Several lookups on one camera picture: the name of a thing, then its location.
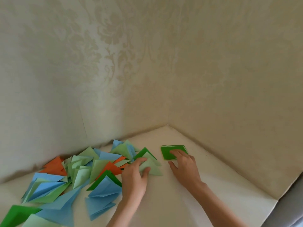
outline wall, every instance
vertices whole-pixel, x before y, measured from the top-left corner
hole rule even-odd
[[[303,0],[191,2],[169,123],[279,198],[303,170]]]
[[[168,123],[172,1],[0,0],[2,180]]]

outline person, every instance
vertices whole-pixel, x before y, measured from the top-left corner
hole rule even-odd
[[[170,151],[177,158],[178,167],[169,162],[177,180],[204,209],[214,227],[247,227],[207,186],[202,182],[195,158],[181,150]],[[146,158],[138,158],[128,165],[122,173],[122,201],[107,227],[127,227],[136,212],[146,191],[150,168],[145,168],[142,176],[139,166]]]

